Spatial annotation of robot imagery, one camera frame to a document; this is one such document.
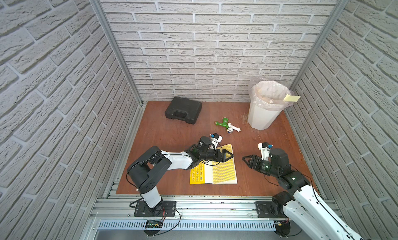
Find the yellow children's book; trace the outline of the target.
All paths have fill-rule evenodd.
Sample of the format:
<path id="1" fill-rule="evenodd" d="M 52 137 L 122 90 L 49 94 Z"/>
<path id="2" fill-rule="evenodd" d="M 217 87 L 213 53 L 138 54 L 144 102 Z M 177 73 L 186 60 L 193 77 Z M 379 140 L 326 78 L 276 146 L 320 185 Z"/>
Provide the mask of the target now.
<path id="1" fill-rule="evenodd" d="M 236 185 L 237 174 L 234 158 L 225 163 L 214 161 L 209 161 L 206 164 L 200 163 L 190 170 L 189 182 L 191 185 Z"/>

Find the discarded sticky note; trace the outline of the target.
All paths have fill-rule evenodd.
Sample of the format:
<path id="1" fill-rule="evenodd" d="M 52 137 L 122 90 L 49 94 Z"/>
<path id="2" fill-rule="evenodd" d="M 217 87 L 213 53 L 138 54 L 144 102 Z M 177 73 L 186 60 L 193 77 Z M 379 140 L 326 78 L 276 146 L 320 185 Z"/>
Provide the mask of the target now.
<path id="1" fill-rule="evenodd" d="M 284 102 L 297 102 L 301 97 L 299 95 L 287 94 L 284 98 Z"/>

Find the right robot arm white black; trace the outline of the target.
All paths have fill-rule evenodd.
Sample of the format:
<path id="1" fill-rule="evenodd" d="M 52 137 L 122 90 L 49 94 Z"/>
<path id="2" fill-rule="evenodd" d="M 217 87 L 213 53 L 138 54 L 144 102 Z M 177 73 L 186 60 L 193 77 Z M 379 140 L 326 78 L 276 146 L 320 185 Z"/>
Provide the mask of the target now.
<path id="1" fill-rule="evenodd" d="M 284 150 L 261 149 L 261 156 L 245 156 L 247 166 L 265 176 L 275 177 L 284 189 L 271 202 L 256 202 L 258 217 L 285 216 L 294 221 L 313 240 L 360 240 L 361 235 L 348 226 L 315 191 L 300 171 L 295 171 Z"/>

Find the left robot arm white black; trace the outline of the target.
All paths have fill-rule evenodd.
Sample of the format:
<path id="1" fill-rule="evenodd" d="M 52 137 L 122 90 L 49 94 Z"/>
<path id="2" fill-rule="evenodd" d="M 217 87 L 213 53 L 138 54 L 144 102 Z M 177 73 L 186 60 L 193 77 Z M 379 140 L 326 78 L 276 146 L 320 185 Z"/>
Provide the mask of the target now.
<path id="1" fill-rule="evenodd" d="M 140 193 L 146 205 L 152 210 L 163 202 L 157 184 L 167 171 L 174 169 L 191 170 L 200 163 L 226 163 L 233 159 L 232 152 L 219 149 L 222 136 L 211 134 L 202 136 L 197 144 L 191 145 L 182 152 L 167 152 L 157 146 L 152 146 L 126 171 L 126 179 Z"/>

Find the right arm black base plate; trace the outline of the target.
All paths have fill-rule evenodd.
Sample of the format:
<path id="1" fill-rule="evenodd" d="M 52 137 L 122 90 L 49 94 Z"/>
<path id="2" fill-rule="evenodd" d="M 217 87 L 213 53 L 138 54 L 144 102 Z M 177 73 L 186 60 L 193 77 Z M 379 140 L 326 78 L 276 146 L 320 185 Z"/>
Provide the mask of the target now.
<path id="1" fill-rule="evenodd" d="M 255 206 L 258 218 L 286 218 L 283 207 L 277 202 L 257 201 Z"/>

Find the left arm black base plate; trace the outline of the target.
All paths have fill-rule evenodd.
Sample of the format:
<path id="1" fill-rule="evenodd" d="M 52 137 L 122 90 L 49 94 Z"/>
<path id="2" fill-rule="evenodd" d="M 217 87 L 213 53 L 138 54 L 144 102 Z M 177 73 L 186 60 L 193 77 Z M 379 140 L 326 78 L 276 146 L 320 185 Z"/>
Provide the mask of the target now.
<path id="1" fill-rule="evenodd" d="M 161 201 L 154 208 L 150 208 L 143 200 L 134 205 L 134 217 L 175 217 L 176 201 Z"/>

